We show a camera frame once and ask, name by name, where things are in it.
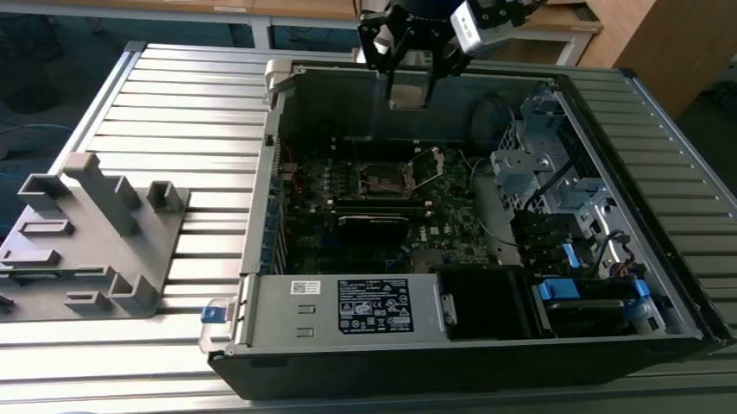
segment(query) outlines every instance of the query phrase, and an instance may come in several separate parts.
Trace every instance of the white sticker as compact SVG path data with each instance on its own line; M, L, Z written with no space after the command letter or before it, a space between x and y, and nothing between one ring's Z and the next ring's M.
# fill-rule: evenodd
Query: white sticker
M293 280L290 291L293 295L319 295L321 281L319 280Z
M600 28L594 28L589 26L572 26L572 30L574 32L598 32Z
M230 13L246 13L246 7L222 7L215 6L215 11L228 11Z

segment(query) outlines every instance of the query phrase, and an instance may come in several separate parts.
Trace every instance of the robotic arm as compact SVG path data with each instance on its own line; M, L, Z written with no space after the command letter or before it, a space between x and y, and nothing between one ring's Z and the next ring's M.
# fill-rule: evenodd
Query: robotic arm
M509 39L512 28L548 0L390 0L378 13L362 13L358 36L369 67L387 75L410 50L431 53L423 101L431 101L438 79L457 76L471 58Z

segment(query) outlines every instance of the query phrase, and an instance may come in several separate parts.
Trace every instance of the slotted aluminum surface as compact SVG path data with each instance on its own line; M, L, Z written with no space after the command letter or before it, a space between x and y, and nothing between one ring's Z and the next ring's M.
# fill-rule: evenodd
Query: slotted aluminum surface
M160 311L147 320L1 324L0 412L377 412L418 407L447 412L501 404L522 411L546 402L545 412L620 413L633 405L686 412L737 403L730 393L737 391L737 348L598 387L362 400L239 399L199 352L199 311L211 298L228 297L238 288L266 113L261 79L265 63L279 56L349 61L334 53L295 56L171 45L148 45L143 53L123 56L64 151L96 152L103 169L124 173L134 185L168 179L194 190ZM728 322L737 324L733 205L638 85L610 70L479 67L564 71L572 77L676 243L688 249L693 271ZM215 325L212 336L227 341L228 327Z

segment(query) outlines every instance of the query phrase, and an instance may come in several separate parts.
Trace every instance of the blue latch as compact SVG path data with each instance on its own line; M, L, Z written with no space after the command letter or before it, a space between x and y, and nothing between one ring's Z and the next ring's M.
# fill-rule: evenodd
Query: blue latch
M649 287L645 283L645 280L637 279L634 281L634 288L637 289L637 293L641 295L641 298L645 298L649 296Z
M548 279L538 285L542 300L580 299L573 279Z
M581 262L578 261L578 256L576 256L574 246L572 245L572 243L564 244L564 251L568 255L568 262L572 264L572 268L580 268Z
M200 317L203 323L226 323L228 322L228 309L220 306L206 306Z

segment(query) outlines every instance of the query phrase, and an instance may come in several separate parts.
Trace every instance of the power supply label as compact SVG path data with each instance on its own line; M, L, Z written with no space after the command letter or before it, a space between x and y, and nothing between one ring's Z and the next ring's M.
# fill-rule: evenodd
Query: power supply label
M338 313L346 335L414 332L407 279L339 280Z

